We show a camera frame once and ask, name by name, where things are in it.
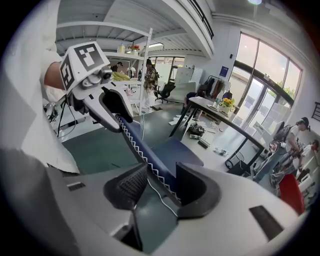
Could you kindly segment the clothes rack with garments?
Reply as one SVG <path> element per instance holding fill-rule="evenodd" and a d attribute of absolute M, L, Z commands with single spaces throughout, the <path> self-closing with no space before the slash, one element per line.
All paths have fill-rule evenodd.
<path fill-rule="evenodd" d="M 201 85 L 201 90 L 205 93 L 206 99 L 216 99 L 217 96 L 231 88 L 231 83 L 222 78 L 209 75 L 204 84 Z"/>

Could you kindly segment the black square waste bin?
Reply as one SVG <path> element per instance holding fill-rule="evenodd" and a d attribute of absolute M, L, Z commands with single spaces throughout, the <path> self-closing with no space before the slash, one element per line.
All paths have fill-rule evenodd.
<path fill-rule="evenodd" d="M 244 161 L 240 160 L 235 166 L 227 171 L 229 174 L 248 178 L 252 176 L 251 167 Z"/>

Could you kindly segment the white flat sheets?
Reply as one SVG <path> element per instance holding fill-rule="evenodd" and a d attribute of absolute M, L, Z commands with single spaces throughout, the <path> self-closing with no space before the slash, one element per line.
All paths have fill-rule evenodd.
<path fill-rule="evenodd" d="M 186 117 L 188 117 L 188 116 L 184 116 L 184 117 L 183 117 L 181 123 L 185 122 Z M 181 115 L 176 115 L 175 117 L 172 118 L 171 121 L 168 122 L 168 124 L 169 124 L 170 126 L 175 126 L 175 125 L 179 122 L 180 119 L 181 119 Z"/>

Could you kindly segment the dark blue chair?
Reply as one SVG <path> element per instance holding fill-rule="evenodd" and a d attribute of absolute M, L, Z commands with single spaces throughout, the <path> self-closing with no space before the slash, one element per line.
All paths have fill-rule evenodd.
<path fill-rule="evenodd" d="M 174 137 L 169 137 L 160 145 L 150 148 L 142 138 L 142 126 L 139 122 L 135 120 L 127 122 L 119 114 L 115 117 L 119 122 L 122 135 L 136 159 L 147 164 L 151 178 L 175 203 L 182 204 L 183 194 L 178 191 L 176 163 L 203 166 L 203 161 Z"/>

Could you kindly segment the white board panel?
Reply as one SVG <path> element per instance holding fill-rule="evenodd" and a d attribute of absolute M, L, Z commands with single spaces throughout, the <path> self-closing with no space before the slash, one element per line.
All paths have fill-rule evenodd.
<path fill-rule="evenodd" d="M 193 125 L 196 121 L 191 118 L 189 121 L 187 119 L 180 125 L 179 127 L 179 139 L 182 140 L 183 137 L 187 134 L 191 125 Z"/>

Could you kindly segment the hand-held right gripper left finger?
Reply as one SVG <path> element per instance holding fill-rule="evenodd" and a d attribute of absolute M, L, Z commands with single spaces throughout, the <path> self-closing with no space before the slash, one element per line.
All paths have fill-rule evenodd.
<path fill-rule="evenodd" d="M 125 237 L 137 231 L 134 210 L 148 183 L 146 164 L 77 176 L 47 171 L 58 198 L 74 203 L 103 232 Z"/>

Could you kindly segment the white flat box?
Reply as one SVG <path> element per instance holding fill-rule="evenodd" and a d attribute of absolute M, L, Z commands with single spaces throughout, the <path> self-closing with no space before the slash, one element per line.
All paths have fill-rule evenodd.
<path fill-rule="evenodd" d="M 209 148 L 209 147 L 211 147 L 214 139 L 215 139 L 215 137 L 212 132 L 205 131 L 203 133 L 203 135 L 200 137 L 198 143 L 205 148 Z"/>

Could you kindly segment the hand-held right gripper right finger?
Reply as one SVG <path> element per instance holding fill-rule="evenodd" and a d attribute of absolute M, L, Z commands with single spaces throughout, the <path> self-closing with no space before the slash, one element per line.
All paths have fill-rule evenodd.
<path fill-rule="evenodd" d="M 152 256 L 273 256 L 306 219 L 248 178 L 179 162 L 176 180 L 177 227 Z"/>

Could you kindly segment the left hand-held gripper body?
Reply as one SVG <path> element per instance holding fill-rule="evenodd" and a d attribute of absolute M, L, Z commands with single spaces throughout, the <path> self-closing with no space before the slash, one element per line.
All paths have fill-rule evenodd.
<path fill-rule="evenodd" d="M 88 109 L 95 114 L 110 110 L 95 93 L 102 92 L 112 82 L 112 70 L 108 58 L 97 42 L 70 46 L 59 66 L 60 76 L 66 92 L 66 100 L 76 111 Z"/>

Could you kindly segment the green cloth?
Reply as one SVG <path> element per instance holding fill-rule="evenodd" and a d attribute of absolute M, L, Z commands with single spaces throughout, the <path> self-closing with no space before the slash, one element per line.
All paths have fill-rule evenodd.
<path fill-rule="evenodd" d="M 112 78 L 114 81 L 130 81 L 130 77 L 124 73 L 121 72 L 112 72 Z"/>

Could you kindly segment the black bag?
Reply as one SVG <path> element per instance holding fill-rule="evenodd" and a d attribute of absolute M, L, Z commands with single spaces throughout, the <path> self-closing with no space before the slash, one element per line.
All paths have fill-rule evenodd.
<path fill-rule="evenodd" d="M 205 129 L 203 126 L 198 125 L 197 123 L 194 123 L 192 125 L 190 125 L 190 127 L 188 128 L 188 131 L 190 132 L 190 134 L 192 135 L 196 135 L 196 136 L 202 136 L 205 133 Z"/>

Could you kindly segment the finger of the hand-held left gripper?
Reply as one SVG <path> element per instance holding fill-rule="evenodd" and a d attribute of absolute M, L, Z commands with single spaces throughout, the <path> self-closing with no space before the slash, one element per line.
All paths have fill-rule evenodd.
<path fill-rule="evenodd" d="M 133 111 L 131 103 L 125 91 L 120 88 L 101 88 L 103 90 L 102 106 L 109 115 L 117 121 L 117 116 L 122 117 L 128 123 L 133 122 Z"/>
<path fill-rule="evenodd" d="M 86 98 L 86 107 L 88 108 L 89 115 L 106 129 L 114 133 L 120 133 L 120 124 L 103 103 L 103 96 L 103 94 L 100 96 L 93 96 L 90 94 Z"/>

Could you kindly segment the white locker cabinet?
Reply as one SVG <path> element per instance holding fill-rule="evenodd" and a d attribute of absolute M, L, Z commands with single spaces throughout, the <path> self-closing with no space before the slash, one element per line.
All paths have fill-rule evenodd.
<path fill-rule="evenodd" d="M 176 84 L 193 82 L 194 70 L 194 68 L 178 67 L 175 74 L 174 82 Z"/>

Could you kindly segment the black office chair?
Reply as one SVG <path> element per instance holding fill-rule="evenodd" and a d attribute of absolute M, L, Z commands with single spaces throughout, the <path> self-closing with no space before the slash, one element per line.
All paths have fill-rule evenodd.
<path fill-rule="evenodd" d="M 165 102 L 169 102 L 168 101 L 168 97 L 170 96 L 171 92 L 176 88 L 176 86 L 173 83 L 166 83 L 162 90 L 160 90 L 160 87 L 157 86 L 157 90 L 154 92 L 154 95 L 156 97 L 156 101 L 157 100 L 161 100 L 161 103 L 163 104 L 164 101 Z"/>

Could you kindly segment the white metal shelving unit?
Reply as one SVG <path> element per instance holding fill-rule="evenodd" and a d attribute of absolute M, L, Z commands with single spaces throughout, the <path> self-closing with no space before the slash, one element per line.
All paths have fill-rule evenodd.
<path fill-rule="evenodd" d="M 109 61 L 129 63 L 129 69 L 136 62 L 146 61 L 153 28 L 137 29 L 128 25 L 105 21 L 72 21 L 60 23 L 56 27 L 56 47 L 60 55 L 67 48 L 89 42 L 96 42 Z M 117 53 L 118 46 L 125 46 L 125 53 Z M 131 45 L 139 45 L 138 55 L 129 53 Z"/>

